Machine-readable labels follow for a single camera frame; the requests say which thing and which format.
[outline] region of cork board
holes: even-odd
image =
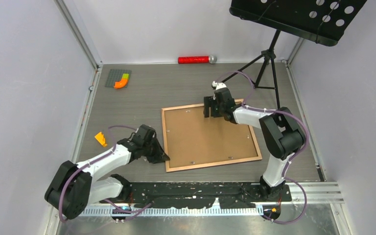
[[[204,104],[162,109],[167,172],[262,159],[252,126],[205,118],[203,110]]]

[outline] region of red tube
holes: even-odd
[[[210,56],[190,56],[190,57],[178,57],[178,64],[197,64],[197,63],[211,63],[214,64],[217,61],[217,57]]]

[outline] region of orange connector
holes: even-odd
[[[101,131],[95,135],[95,138],[103,147],[107,146],[106,138],[104,138],[104,134]]]
[[[114,88],[115,89],[120,89],[120,88],[123,88],[124,86],[126,86],[127,82],[129,81],[129,74],[128,73],[124,73],[122,75],[122,79],[118,82],[115,82],[115,86]]]

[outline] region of music stand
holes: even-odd
[[[338,43],[345,29],[367,0],[232,0],[230,13],[242,20],[253,21],[276,29],[268,50],[238,71],[243,71],[258,59],[264,57],[263,65],[254,82],[255,88],[273,89],[276,104],[280,108],[277,85],[274,48],[280,32],[332,47]],[[259,86],[269,61],[272,64],[274,87]],[[237,73],[228,76],[228,81]]]

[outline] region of metal floor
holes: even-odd
[[[302,205],[282,205],[279,220],[296,218]],[[329,204],[309,204],[297,223],[272,224],[260,216],[138,217],[114,223],[111,217],[77,218],[60,224],[58,235],[338,235]]]
[[[203,102],[204,96],[213,94],[211,82],[225,72],[235,71],[243,64],[197,64],[197,65],[104,65],[100,82],[96,89],[87,130],[78,161],[87,160],[106,150],[94,138],[103,131],[107,133],[110,125],[129,125],[135,128],[141,124],[156,129],[159,142],[163,145],[161,108]],[[255,79],[261,64],[250,66],[245,72]],[[126,88],[115,90],[104,84],[110,69],[132,70]],[[299,109],[287,75],[285,65],[276,64],[281,105],[300,117]],[[226,85],[233,98],[245,98],[250,92],[249,82],[236,75]],[[271,68],[267,67],[260,83],[273,86]],[[276,107],[274,90],[257,89],[248,105],[273,109]],[[130,135],[128,129],[113,131],[117,140]],[[266,169],[269,152],[261,131],[255,128],[263,160],[249,163],[223,165],[203,169],[166,173],[165,164],[150,164],[139,159],[115,169],[129,181],[258,181]],[[289,178],[297,181],[319,181],[312,151],[308,148],[298,156],[287,172]]]

